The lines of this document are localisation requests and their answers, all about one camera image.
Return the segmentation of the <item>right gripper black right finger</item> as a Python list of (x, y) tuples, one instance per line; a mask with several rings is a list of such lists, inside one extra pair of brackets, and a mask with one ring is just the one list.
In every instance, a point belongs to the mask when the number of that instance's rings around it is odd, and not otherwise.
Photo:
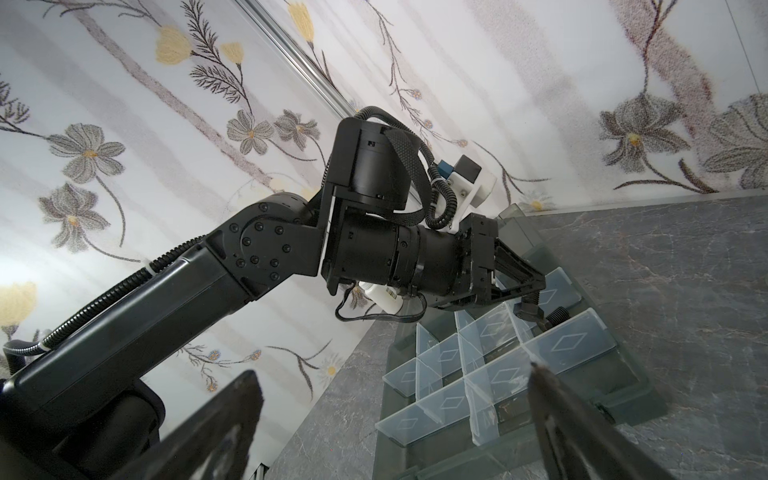
[(527, 397), (550, 479), (670, 479), (548, 368), (531, 365)]

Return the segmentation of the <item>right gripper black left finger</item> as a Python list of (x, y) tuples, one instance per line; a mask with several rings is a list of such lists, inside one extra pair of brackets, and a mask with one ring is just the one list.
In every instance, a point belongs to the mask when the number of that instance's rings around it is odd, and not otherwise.
[(243, 479), (264, 397), (248, 370), (115, 479)]

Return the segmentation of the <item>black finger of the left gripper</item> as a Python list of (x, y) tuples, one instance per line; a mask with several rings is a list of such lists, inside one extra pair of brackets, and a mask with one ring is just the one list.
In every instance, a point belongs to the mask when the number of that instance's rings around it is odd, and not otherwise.
[(524, 321), (542, 321), (543, 310), (539, 306), (540, 288), (494, 288), (495, 301), (513, 302), (513, 314)]
[(494, 272), (504, 294), (533, 294), (546, 287), (545, 276), (498, 239), (494, 241)]

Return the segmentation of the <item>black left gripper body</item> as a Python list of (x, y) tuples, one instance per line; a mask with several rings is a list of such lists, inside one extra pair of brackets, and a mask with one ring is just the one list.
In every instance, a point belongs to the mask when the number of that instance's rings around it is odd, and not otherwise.
[(495, 284), (496, 221), (470, 214), (459, 227), (462, 263), (456, 287), (457, 306), (466, 308), (500, 302), (501, 290)]

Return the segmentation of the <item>black socket screw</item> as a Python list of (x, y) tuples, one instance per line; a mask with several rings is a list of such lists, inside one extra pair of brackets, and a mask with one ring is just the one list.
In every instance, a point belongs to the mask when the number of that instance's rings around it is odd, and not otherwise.
[(549, 330), (553, 327), (561, 325), (571, 318), (571, 314), (564, 307), (557, 307), (549, 315), (545, 317), (544, 329)]

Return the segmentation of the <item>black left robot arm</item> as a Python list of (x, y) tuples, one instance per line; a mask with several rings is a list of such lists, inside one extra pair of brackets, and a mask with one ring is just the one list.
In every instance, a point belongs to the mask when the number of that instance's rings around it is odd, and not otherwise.
[(161, 438), (143, 376), (294, 275), (330, 293), (389, 286), (423, 308), (520, 299), (543, 313), (545, 277), (457, 197), (424, 141), (369, 106), (337, 129), (320, 191), (276, 193), (177, 246), (37, 343), (11, 341), (1, 385), (5, 479), (240, 479), (264, 404), (248, 371)]

